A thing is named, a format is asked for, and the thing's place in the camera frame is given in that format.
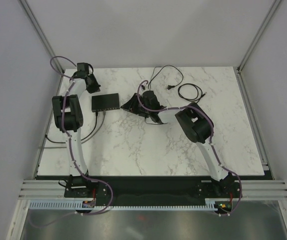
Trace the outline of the black network switch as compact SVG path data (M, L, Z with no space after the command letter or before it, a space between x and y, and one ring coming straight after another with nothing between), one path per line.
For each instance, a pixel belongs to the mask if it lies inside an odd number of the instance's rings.
M91 97L91 111L104 112L120 109L119 93L95 95Z

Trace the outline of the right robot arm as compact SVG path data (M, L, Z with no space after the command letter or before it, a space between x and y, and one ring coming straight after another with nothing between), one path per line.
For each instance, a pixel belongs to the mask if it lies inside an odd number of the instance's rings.
M134 93L121 109L153 123L165 125L176 119L185 136L197 144L207 164L212 182L212 191L217 197L224 197L233 186L232 174L223 166L214 148L214 123L195 102L184 107L166 107L159 103L152 90L142 94Z

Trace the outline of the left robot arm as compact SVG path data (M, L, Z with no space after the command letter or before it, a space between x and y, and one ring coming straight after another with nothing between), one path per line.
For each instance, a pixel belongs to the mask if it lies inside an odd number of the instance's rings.
M83 150L81 127L84 124L80 97L84 92L90 94L100 91L91 64L80 62L76 72L69 77L69 85L63 95L52 98L55 126L65 135L69 160L69 177L65 184L66 198L89 198L93 185L88 177Z

